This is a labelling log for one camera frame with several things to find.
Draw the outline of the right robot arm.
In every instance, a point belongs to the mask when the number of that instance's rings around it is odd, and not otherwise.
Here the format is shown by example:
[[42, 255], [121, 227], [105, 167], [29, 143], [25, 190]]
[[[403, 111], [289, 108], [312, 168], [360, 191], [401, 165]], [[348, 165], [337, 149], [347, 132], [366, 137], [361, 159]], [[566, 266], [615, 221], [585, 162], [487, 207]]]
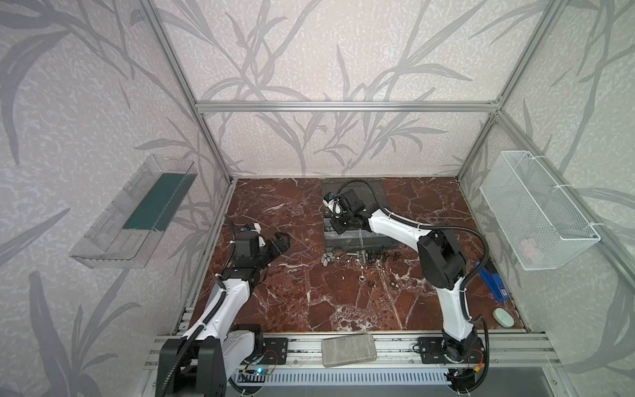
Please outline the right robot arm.
[[469, 311], [466, 287], [479, 269], [468, 273], [468, 256], [455, 232], [477, 236], [484, 245], [483, 267], [489, 246], [478, 231], [458, 226], [427, 225], [405, 218], [378, 204], [368, 207], [355, 190], [328, 193], [323, 204], [331, 214], [331, 225], [339, 234], [353, 228], [392, 238], [418, 253], [424, 278], [435, 288], [443, 314], [443, 354], [450, 362], [463, 362], [479, 347], [474, 318]]

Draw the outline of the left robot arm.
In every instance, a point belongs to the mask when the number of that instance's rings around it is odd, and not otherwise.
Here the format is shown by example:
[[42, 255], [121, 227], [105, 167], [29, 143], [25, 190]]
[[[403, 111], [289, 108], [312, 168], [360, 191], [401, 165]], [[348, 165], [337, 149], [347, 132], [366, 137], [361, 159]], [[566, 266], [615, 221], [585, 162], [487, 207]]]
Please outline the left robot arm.
[[180, 339], [170, 339], [160, 349], [156, 396], [175, 396], [188, 387], [200, 396], [224, 396], [235, 370], [265, 354], [259, 325], [232, 325], [258, 286], [261, 271], [290, 245], [288, 233], [265, 238], [256, 223], [235, 234], [228, 261], [216, 277], [215, 294], [200, 318]]

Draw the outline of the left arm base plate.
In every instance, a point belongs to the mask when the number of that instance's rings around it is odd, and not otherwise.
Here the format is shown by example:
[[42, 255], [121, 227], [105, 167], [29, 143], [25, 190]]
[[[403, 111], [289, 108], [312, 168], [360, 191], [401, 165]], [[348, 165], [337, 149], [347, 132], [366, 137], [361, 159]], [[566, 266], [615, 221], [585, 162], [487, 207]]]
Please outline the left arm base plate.
[[245, 362], [254, 365], [284, 365], [289, 353], [289, 339], [286, 337], [266, 337], [262, 347], [258, 347], [255, 353]]

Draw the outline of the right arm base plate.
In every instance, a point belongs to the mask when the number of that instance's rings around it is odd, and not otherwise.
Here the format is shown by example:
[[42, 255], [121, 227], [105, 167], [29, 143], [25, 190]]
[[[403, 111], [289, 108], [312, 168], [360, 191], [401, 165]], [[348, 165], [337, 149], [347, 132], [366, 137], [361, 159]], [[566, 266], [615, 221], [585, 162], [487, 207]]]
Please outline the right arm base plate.
[[442, 337], [419, 337], [413, 351], [420, 356], [423, 364], [451, 364], [446, 357]]

